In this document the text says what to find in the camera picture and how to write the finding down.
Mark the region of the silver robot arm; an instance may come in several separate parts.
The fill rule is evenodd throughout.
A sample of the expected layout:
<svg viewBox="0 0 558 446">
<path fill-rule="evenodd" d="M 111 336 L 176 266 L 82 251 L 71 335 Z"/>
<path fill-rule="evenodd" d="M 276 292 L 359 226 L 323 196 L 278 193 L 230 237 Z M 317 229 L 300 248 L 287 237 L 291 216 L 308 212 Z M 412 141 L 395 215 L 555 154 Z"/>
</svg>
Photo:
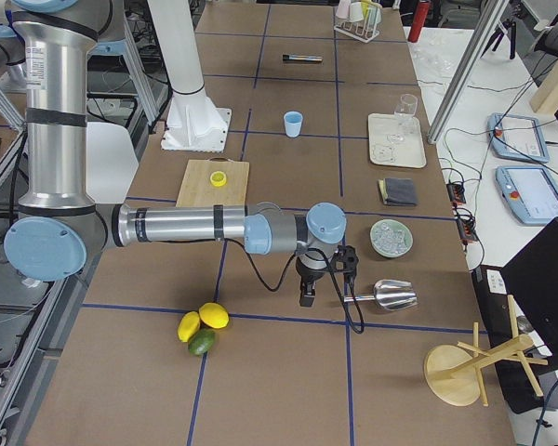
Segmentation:
<svg viewBox="0 0 558 446">
<path fill-rule="evenodd" d="M 125 25 L 120 1 L 17 1 L 15 31 L 25 43 L 29 188 L 7 231 L 9 263 L 43 282 L 77 273 L 109 246 L 242 239 L 249 256 L 296 258 L 303 307 L 334 274 L 345 247 L 344 212 L 332 203 L 293 215 L 270 203 L 202 208 L 100 206 L 86 189 L 86 68 L 89 52 Z"/>
</svg>

